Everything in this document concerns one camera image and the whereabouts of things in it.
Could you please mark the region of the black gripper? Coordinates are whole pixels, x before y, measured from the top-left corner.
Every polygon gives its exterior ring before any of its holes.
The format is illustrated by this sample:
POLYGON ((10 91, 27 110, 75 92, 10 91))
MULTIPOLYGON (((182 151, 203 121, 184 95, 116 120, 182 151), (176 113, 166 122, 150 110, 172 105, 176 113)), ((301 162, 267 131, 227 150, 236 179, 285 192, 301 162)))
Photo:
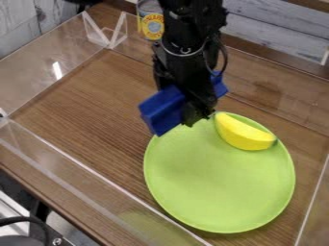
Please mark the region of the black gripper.
POLYGON ((181 118, 182 124, 192 127, 215 112, 217 98, 211 76, 216 71, 224 74, 227 70, 227 47, 223 44, 205 44, 188 54, 168 50, 162 44, 154 44, 152 49, 157 89, 176 86, 186 92, 181 118))

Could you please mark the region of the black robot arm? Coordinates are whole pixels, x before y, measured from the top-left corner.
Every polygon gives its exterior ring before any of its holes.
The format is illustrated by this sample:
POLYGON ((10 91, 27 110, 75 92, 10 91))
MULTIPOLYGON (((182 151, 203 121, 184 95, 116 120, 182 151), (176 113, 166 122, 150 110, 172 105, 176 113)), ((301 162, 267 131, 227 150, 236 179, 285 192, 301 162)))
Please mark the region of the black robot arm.
POLYGON ((153 45, 157 86, 176 85, 185 96, 182 124, 192 127, 215 112, 217 97, 212 76, 228 66, 221 28, 228 24, 224 0, 158 0, 165 32, 153 45))

